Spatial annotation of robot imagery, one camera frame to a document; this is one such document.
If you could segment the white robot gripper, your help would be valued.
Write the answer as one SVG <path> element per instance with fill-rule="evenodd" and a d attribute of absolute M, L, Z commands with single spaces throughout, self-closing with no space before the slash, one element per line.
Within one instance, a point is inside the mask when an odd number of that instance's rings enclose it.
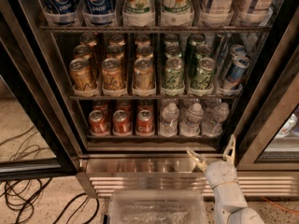
<path fill-rule="evenodd" d="M 233 166 L 235 164 L 235 136 L 233 134 L 223 151 L 224 161 L 212 162 L 207 166 L 206 159 L 201 154 L 197 154 L 189 147 L 186 148 L 186 152 L 196 166 L 205 172 L 206 180 L 212 189 L 225 183 L 238 181 L 236 169 Z"/>

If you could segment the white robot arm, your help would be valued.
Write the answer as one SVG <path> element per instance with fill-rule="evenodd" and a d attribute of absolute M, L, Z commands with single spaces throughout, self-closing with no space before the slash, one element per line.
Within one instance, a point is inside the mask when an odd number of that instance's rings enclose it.
<path fill-rule="evenodd" d="M 202 154 L 197 154 L 187 147 L 186 152 L 195 165 L 205 174 L 214 198 L 215 224 L 264 224 L 260 215 L 249 208 L 240 188 L 235 168 L 235 136 L 230 140 L 216 161 L 207 163 Z"/>

